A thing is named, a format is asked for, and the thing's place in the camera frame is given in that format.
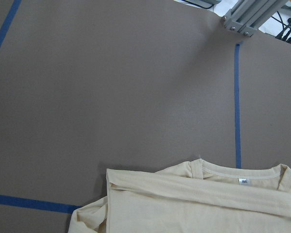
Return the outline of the aluminium frame post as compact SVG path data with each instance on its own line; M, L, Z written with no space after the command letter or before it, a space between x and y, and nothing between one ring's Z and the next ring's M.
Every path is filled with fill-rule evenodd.
M251 37L286 3L286 0L239 0L223 16L224 27Z

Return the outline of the beige long-sleeve printed shirt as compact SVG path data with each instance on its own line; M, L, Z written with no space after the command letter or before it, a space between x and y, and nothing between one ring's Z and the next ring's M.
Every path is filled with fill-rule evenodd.
M75 210L71 233L291 233L291 169L203 159L151 172L106 171L107 195Z

